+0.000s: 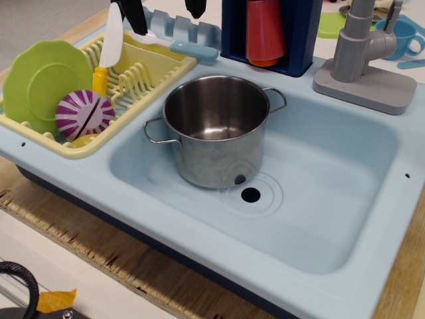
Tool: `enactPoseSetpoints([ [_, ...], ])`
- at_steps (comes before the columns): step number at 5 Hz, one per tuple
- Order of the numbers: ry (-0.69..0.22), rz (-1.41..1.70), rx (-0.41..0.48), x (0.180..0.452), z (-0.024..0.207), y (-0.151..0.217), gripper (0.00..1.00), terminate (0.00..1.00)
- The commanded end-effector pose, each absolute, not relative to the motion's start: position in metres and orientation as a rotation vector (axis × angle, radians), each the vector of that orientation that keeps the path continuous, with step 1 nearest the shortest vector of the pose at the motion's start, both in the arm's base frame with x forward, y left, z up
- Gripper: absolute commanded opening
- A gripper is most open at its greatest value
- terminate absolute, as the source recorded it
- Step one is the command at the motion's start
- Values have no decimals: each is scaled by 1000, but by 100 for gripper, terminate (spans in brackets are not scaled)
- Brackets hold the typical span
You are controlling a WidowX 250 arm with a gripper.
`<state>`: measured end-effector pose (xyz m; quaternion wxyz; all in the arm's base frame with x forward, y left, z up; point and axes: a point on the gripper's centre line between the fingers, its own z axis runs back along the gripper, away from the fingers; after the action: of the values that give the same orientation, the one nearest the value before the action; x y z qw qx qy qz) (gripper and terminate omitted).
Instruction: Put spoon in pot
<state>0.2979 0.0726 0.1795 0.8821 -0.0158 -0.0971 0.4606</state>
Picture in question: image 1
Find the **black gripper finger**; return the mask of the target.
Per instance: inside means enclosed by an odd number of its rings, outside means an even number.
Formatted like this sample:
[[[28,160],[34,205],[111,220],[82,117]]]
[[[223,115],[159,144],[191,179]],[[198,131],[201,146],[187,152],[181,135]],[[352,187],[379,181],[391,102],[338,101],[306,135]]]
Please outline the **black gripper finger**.
[[[148,28],[141,0],[119,0],[118,3],[133,31],[146,35]]]
[[[206,11],[207,0],[185,0],[185,6],[193,18],[200,18]]]

